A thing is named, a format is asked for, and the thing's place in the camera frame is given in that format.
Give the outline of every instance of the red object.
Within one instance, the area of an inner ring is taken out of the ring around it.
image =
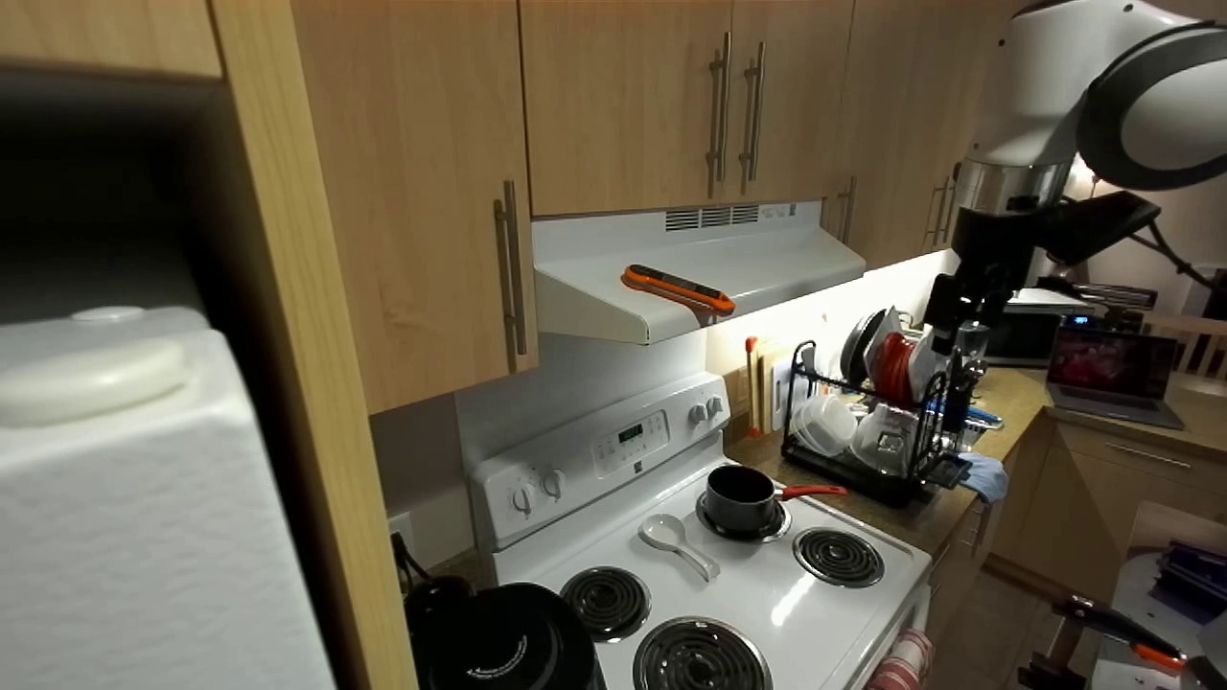
[[[872,351],[872,368],[869,368],[869,382],[872,382],[872,398],[885,405],[903,405],[912,409],[912,379],[910,379],[910,364],[912,364],[912,346],[903,342],[903,334],[885,334],[885,342]]]

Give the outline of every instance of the upper cabinet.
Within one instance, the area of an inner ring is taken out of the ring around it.
[[[848,58],[848,242],[890,265],[940,248],[991,42],[1025,0],[855,0]]]
[[[205,0],[0,0],[0,65],[221,76]]]
[[[513,0],[299,0],[373,409],[536,364]]]
[[[828,191],[848,21],[848,0],[520,0],[532,214]]]

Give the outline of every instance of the kitchen counter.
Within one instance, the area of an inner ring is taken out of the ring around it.
[[[977,382],[977,405],[991,409],[1003,430],[988,430],[973,448],[996,461],[1016,461],[1016,448],[1025,444],[1027,430],[1041,416],[1088,426],[1088,430],[1111,430],[1120,435],[1137,441],[1168,441],[1188,444],[1221,455],[1227,465],[1227,398],[1218,396],[1195,396],[1191,379],[1173,379],[1165,402],[1179,414],[1186,430],[1155,430],[1155,426],[1127,426],[1127,423],[1103,423],[1103,416],[1082,416],[1082,414],[1059,414],[1050,409],[1041,370],[1034,368],[988,368]],[[778,433],[772,435],[741,435],[725,448],[732,461],[750,465],[774,478],[802,483],[821,478],[806,467],[778,461]],[[925,550],[943,550],[954,535],[958,520],[973,507],[970,489],[940,489],[925,507],[890,508],[880,503],[869,503],[861,493],[828,497],[833,507],[855,512],[858,520],[869,520]]]

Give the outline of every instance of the coil burner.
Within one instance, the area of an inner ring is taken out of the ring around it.
[[[795,550],[806,570],[834,586],[869,586],[880,577],[880,557],[851,533],[814,529]]]
[[[656,623],[635,649],[635,690],[772,690],[763,656],[705,618]]]
[[[646,618],[646,593],[635,575],[621,567],[589,567],[567,577],[564,603],[577,612],[589,641],[616,641]]]

